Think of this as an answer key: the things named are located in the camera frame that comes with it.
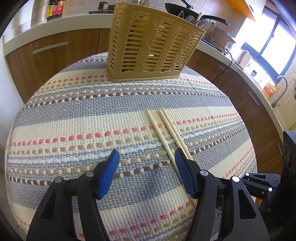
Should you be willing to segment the steel thermos canister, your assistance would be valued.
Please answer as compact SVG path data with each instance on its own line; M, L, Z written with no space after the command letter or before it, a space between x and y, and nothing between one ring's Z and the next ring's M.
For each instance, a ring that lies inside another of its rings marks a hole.
M47 19L49 0L34 0L31 27L34 27L40 22L44 22Z

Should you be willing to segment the striped woven table mat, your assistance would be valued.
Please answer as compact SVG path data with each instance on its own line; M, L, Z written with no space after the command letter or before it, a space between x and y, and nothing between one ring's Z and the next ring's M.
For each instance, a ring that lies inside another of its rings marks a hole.
M16 116L6 146L11 211L28 230L57 176L74 179L120 153L110 190L97 202L111 240L184 240L195 203L145 110L171 150L163 108L200 168L242 177L257 170L247 128L221 90L190 68L179 78L112 82L107 54L82 59L43 84Z

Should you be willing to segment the clear spoon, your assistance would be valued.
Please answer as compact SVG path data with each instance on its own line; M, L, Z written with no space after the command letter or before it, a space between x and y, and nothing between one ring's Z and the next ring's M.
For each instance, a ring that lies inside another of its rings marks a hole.
M196 21L194 23L194 25L201 28L201 29L203 29L205 26L208 25L208 22L209 22L208 19L201 19L199 21Z

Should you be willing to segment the orange wall cabinet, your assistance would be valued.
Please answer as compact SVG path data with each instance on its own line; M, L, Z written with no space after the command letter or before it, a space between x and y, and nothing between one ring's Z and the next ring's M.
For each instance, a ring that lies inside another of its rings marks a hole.
M226 0L234 12L257 21L265 7L266 0Z

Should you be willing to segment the yellow plastic utensil basket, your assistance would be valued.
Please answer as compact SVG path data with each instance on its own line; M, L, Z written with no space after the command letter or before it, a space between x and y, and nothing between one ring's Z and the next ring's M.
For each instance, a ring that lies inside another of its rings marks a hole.
M115 82L180 77L204 34L203 29L164 11L117 3L107 76Z

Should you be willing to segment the dark soy sauce bottle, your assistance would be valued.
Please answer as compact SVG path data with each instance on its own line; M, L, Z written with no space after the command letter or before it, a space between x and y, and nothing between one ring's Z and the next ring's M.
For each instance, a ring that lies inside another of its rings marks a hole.
M57 0L49 0L48 8L47 8L47 20L55 17L57 5L58 5Z

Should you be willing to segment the orange dish soap bottle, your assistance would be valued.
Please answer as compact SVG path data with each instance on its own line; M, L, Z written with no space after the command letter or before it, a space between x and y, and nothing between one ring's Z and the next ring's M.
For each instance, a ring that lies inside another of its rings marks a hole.
M262 89L262 93L265 95L267 99L270 99L275 91L276 91L276 88L270 82L268 82L265 85L265 87Z

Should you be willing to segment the black gas stove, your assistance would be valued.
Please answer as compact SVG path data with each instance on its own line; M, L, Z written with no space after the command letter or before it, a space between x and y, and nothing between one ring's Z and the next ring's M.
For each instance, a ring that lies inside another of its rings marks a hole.
M98 9L95 11L89 11L89 14L113 14L115 9L114 4L109 4L108 2L101 1L99 3Z

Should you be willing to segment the white electric kettle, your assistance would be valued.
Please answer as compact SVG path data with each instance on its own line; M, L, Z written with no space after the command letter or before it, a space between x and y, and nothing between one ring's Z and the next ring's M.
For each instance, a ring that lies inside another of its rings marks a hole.
M235 60L236 64L240 66L242 69L245 69L247 65L250 63L250 60L252 59L252 55L249 51L243 50L240 55Z

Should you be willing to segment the beige rice cooker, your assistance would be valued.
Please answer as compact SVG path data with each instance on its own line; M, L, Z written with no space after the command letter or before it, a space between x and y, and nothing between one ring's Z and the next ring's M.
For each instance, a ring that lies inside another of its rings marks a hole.
M225 54L230 52L235 44L234 38L228 32L222 30L214 20L207 20L202 29L206 31L203 39Z

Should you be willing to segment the kitchen window frame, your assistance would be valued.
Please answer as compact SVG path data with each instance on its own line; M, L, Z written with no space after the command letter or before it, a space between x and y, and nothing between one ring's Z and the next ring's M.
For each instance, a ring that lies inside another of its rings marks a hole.
M270 8L264 8L256 21L246 18L241 34L241 49L278 83L295 57L295 36L284 19Z

